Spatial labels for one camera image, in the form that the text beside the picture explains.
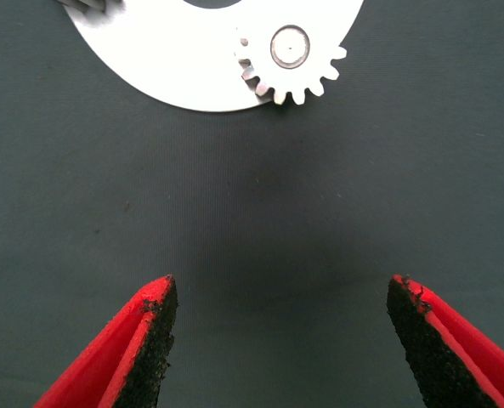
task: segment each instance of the small hole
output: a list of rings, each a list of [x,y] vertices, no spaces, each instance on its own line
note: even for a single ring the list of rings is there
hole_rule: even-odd
[[[223,9],[237,4],[239,1],[240,0],[185,0],[186,3],[200,7],[201,9]]]

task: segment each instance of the circular hole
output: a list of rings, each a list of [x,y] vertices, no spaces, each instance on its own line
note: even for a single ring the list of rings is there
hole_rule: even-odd
[[[309,57],[310,40],[296,25],[280,28],[270,42],[270,54],[276,64],[288,70],[301,66]]]
[[[186,3],[192,4],[201,9],[223,9],[224,7],[237,4],[240,0],[185,0]]]

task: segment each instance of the white disc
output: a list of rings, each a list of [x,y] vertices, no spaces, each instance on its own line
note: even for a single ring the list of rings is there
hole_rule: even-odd
[[[242,66],[235,57],[238,27],[260,29],[268,16],[280,18],[281,28],[292,23],[284,15],[299,14],[317,20],[340,43],[361,3],[241,0],[211,9],[184,0],[108,0],[104,13],[66,9],[91,49],[132,86],[170,105],[214,112],[270,100],[259,98],[241,77]]]

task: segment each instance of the gray cloth background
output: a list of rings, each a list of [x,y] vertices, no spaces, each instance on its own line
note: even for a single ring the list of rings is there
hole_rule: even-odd
[[[0,407],[168,273],[168,408],[423,406],[394,273],[504,348],[504,0],[365,1],[343,45],[321,99],[209,115],[0,0]]]

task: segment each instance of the white gear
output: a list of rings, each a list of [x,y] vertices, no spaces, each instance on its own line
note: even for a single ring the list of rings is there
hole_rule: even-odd
[[[259,78],[255,86],[257,96],[274,89],[274,102],[282,105],[291,93],[297,105],[304,104],[305,91],[316,96],[324,94],[322,77],[336,80],[338,70],[333,60],[346,57],[339,47],[340,38],[333,38],[314,13],[295,13],[284,18],[263,20],[255,28],[240,28],[240,47],[236,55],[245,67],[242,78]]]

